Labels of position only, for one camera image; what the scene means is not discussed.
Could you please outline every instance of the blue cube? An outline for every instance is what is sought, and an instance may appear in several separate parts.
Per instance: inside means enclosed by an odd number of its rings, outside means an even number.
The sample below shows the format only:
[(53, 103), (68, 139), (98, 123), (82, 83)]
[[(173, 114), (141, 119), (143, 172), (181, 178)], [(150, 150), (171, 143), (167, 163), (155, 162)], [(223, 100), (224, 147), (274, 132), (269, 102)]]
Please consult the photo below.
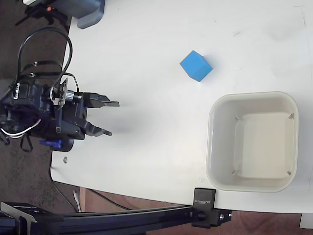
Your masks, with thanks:
[(189, 77), (198, 82), (201, 82), (201, 80), (213, 70), (203, 56), (196, 53), (194, 50), (181, 61), (180, 65)]

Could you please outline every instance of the blue component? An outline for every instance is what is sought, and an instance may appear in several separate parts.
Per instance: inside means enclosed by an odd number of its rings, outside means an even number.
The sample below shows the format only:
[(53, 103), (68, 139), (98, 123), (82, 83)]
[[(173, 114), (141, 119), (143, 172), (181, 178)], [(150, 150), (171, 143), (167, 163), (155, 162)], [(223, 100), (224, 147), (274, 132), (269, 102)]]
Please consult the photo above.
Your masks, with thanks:
[(196, 53), (194, 50), (181, 61), (180, 65), (189, 77), (198, 82), (201, 82), (201, 80), (213, 70), (203, 56)]
[(51, 146), (53, 148), (62, 148), (62, 140), (58, 141), (39, 141), (42, 145)]

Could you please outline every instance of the white bowl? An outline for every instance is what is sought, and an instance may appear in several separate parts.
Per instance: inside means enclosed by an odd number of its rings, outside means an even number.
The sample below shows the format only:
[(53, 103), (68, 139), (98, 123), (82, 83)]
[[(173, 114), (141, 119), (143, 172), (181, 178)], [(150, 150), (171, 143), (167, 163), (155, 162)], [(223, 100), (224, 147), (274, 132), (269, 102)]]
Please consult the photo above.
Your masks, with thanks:
[(297, 169), (298, 126), (298, 107), (286, 93), (221, 97), (209, 117), (209, 180), (229, 191), (285, 189)]

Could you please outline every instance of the floor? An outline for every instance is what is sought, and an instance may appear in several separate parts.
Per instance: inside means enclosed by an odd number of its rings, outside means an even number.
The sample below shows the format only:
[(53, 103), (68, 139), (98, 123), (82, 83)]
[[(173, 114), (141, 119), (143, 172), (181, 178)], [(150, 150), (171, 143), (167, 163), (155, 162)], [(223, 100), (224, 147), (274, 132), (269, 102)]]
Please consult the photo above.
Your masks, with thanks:
[[(37, 29), (47, 27), (46, 19), (29, 19), (14, 26), (24, 17), (25, 9), (22, 0), (0, 0), (0, 94), (15, 78), (17, 54), (23, 40)], [(62, 28), (58, 22), (51, 26)], [(40, 34), (26, 45), (22, 64), (45, 59), (62, 62), (64, 51), (65, 41), (62, 37), (55, 33)], [(20, 141), (12, 141), (8, 147), (0, 142), (0, 201), (27, 202), (57, 213), (72, 212), (48, 177), (51, 151), (39, 145), (38, 139), (32, 142), (32, 153), (21, 151)], [(75, 203), (73, 190), (79, 190), (78, 187), (57, 184)]]
[[(5, 90), (17, 70), (17, 52), (23, 40), (33, 31), (46, 27), (45, 19), (29, 19), (19, 26), (15, 22), (23, 17), (26, 6), (22, 1), (0, 0), (0, 94)], [(58, 22), (52, 27), (62, 28)], [(62, 61), (65, 41), (53, 33), (41, 34), (25, 48), (22, 62), (52, 59)], [(54, 189), (48, 177), (51, 151), (33, 139), (34, 151), (24, 153), (19, 141), (8, 147), (0, 142), (0, 201), (27, 202), (56, 213), (72, 212), (69, 205)], [(60, 190), (75, 203), (72, 191), (78, 187), (57, 183)], [(82, 189), (82, 202), (86, 211), (111, 212), (119, 208)], [(152, 208), (168, 204), (121, 195), (104, 193), (110, 199), (127, 207)], [(218, 228), (204, 230), (190, 225), (153, 232), (153, 234), (313, 234), (312, 230), (299, 228), (299, 214), (275, 214), (235, 211), (233, 220)]]

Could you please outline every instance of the white table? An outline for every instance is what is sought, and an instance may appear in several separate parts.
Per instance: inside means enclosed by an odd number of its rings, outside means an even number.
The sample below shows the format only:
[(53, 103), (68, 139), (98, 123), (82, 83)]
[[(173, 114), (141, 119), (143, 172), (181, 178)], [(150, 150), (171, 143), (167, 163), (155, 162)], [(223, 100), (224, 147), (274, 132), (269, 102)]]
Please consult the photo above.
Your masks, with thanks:
[[(121, 107), (88, 110), (113, 136), (86, 136), (70, 152), (54, 152), (53, 179), (192, 205), (194, 188), (214, 188), (205, 172), (213, 103), (283, 91), (300, 112), (294, 181), (278, 193), (218, 191), (215, 207), (312, 213), (312, 13), (311, 0), (107, 0), (97, 25), (80, 30), (73, 20), (68, 71), (81, 91)], [(192, 50), (214, 68), (201, 83), (179, 65)]]

